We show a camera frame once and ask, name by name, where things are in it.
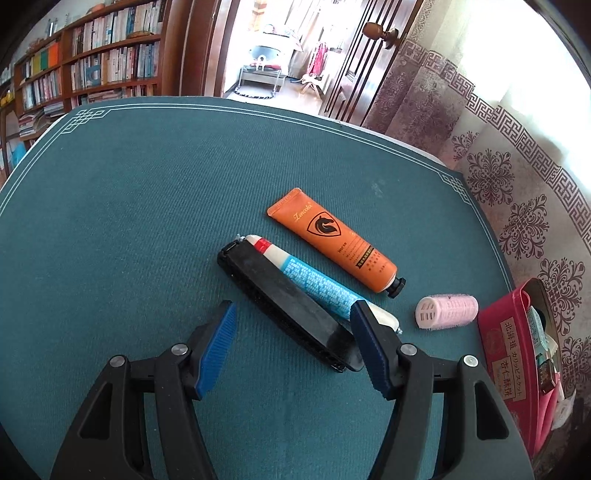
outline round table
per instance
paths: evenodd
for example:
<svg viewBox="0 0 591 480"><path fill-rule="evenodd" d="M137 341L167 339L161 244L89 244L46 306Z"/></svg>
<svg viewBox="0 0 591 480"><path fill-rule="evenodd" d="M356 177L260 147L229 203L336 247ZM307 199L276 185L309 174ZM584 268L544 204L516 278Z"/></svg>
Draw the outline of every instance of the round table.
<svg viewBox="0 0 591 480"><path fill-rule="evenodd" d="M266 215L296 186L397 264L407 285L396 299ZM419 299L469 293L486 307L511 288L461 175L407 145L222 99L76 109L0 192L0 423L39 476L111 356L158 355L230 299L235 341L215 389L195 403L220 480L367 477L392 403L365 370L337 374L300 348L217 266L221 247L249 233L393 313L405 341L442 358L482 358L478 329L419 330ZM152 395L146 404L154 474L165 478Z"/></svg>

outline floor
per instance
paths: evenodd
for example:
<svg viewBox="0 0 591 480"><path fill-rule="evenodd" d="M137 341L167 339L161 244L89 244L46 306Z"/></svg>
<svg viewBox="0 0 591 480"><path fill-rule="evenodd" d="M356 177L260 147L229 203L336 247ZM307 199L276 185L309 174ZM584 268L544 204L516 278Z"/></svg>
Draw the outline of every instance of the floor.
<svg viewBox="0 0 591 480"><path fill-rule="evenodd" d="M274 106L276 108L283 108L294 112L307 113L309 115L318 115L322 99L318 98L312 89L307 88L304 93L301 93L301 83L290 83L285 79L285 84L281 90L277 92L275 98L271 99L254 99L247 98L232 92L228 98L236 100L237 102L255 103L256 105ZM249 95L269 95L272 87L256 82L245 82L243 91Z"/></svg>

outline wooden bookshelf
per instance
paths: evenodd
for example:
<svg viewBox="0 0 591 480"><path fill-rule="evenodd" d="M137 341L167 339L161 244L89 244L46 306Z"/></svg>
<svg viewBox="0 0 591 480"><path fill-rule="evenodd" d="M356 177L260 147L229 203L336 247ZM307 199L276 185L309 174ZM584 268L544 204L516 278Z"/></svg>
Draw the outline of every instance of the wooden bookshelf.
<svg viewBox="0 0 591 480"><path fill-rule="evenodd" d="M49 128L49 125L45 125L39 131L32 133L32 134L24 135L23 137L19 137L19 138L21 139L21 142L28 142L29 140L36 140L37 138L42 136L45 133L45 130L47 130L48 128Z"/></svg>
<svg viewBox="0 0 591 480"><path fill-rule="evenodd" d="M116 43L110 43L108 45L103 45L102 47L94 48L93 50L79 53L78 55L75 55L70 59L64 60L64 64L75 63L78 60L83 59L84 57L88 57L89 55L103 53L104 51L113 50L115 48L128 47L130 45L137 45L138 43L152 43L158 40L160 40L160 35L158 34L142 35L141 37L128 38L127 40L118 41Z"/></svg>
<svg viewBox="0 0 591 480"><path fill-rule="evenodd" d="M101 92L104 90L113 90L116 88L125 88L125 87L136 87L138 85L157 85L158 80L156 77L153 78L146 78L146 79L139 79L139 80L127 80L126 82L111 82L105 83L104 85L96 85L94 87L88 87L83 90L73 90L72 96L77 95L86 95L88 93L96 93Z"/></svg>
<svg viewBox="0 0 591 480"><path fill-rule="evenodd" d="M4 82L4 84L0 87L0 92L2 92L2 95L4 95L10 86L10 82ZM6 146L7 142L14 137L13 135L6 135L6 117L10 112L15 110L15 105L16 103L13 99L4 106L0 107L0 143L2 144L2 163L4 165L4 174L6 175L6 178L8 178L10 175L10 166L8 165L8 152Z"/></svg>
<svg viewBox="0 0 591 480"><path fill-rule="evenodd" d="M53 70L57 70L60 66L61 65L58 63L57 65L54 65L53 67L49 67L48 69L45 69L42 72L39 72L36 75L33 75L31 78L25 80L22 84L20 84L17 87L15 87L15 91L16 90L21 90L25 85L29 85L30 83L32 83L35 80L43 77L44 75L47 75L48 73L53 72Z"/></svg>
<svg viewBox="0 0 591 480"><path fill-rule="evenodd" d="M23 110L22 112L23 113L31 113L31 112L34 112L35 110L39 110L40 108L43 108L47 105L51 105L52 103L61 102L61 101L63 101L63 99L64 99L64 96L60 95L59 97L52 98L51 100L48 100L46 102L38 103L37 105L32 106L31 108L28 108L27 110Z"/></svg>
<svg viewBox="0 0 591 480"><path fill-rule="evenodd" d="M168 22L168 16L170 14L170 8L173 0L163 0L164 3L164 16L163 16L163 32L166 29L166 25ZM15 86L15 113L17 117L22 116L25 113L34 112L44 106L47 106L54 102L63 101L64 102L64 111L68 113L72 109L72 98L78 95L87 95L89 93L97 93L106 90L113 90L118 88L125 88L125 87L133 87L137 85L154 85L155 94L159 95L161 92L161 85L162 85L162 69L163 69L163 51L164 51L164 36L161 34L146 34L137 37L127 38L126 40L118 41L116 43L110 43L108 45L102 45L98 48L94 48L92 50L88 50L77 55L72 55L72 42L74 39L74 30L77 27L84 27L87 22L91 22L96 20L100 17L105 17L113 12L118 12L124 10L128 7L138 7L140 5L148 5L152 4L151 1L147 0L122 0L115 4L108 5L105 8L98 10L94 13L86 15L75 22L65 26L60 31L53 34L51 37L46 38L42 42L40 42L36 48L32 51L27 52L24 56L22 56L15 64L14 67L14 86ZM36 53L41 51L42 49L49 46L52 42L57 42L59 44L59 53L58 53L58 61L57 64L43 70L35 74L33 77L26 79L23 82L22 78L22 65L24 62L32 58ZM134 46L138 44L151 44L154 42L160 42L160 50L158 54L158 74L156 77L148 77L144 79L133 79L133 80L124 80L122 82L111 82L104 85L97 85L94 87L89 87L82 90L73 90L72 88L72 77L70 73L71 65L75 64L77 61L89 57L91 55L100 54L109 50L116 50L118 48ZM61 83L61 95L57 98L52 100L48 100L43 103L39 103L29 109L24 108L23 103L23 88L26 85L30 85L35 80L49 74L53 70L59 71L59 81ZM33 140L35 134L27 135L27 140Z"/></svg>

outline blue label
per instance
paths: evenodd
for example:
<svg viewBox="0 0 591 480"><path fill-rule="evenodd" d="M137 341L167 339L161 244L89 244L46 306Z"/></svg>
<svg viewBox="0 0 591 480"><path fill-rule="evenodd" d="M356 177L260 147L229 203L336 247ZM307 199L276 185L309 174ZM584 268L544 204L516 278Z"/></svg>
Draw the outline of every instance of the blue label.
<svg viewBox="0 0 591 480"><path fill-rule="evenodd" d="M326 310L344 319L349 318L353 303L357 300L365 300L347 287L291 255L283 263L281 271Z"/></svg>

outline curtain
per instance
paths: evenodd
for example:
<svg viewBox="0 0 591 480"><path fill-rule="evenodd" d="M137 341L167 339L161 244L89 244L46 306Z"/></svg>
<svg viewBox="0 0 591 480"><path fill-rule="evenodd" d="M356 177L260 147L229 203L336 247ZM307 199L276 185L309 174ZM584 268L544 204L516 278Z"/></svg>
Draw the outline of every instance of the curtain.
<svg viewBox="0 0 591 480"><path fill-rule="evenodd" d="M301 35L300 43L302 51L294 52L290 65L290 77L301 78L306 73L310 56L322 34L322 25L319 21L320 4L322 0L293 0L287 12L285 26L296 35Z"/></svg>
<svg viewBox="0 0 591 480"><path fill-rule="evenodd" d="M425 0L363 126L462 172L515 283L546 286L577 400L536 459L544 475L591 410L589 85L524 1Z"/></svg>

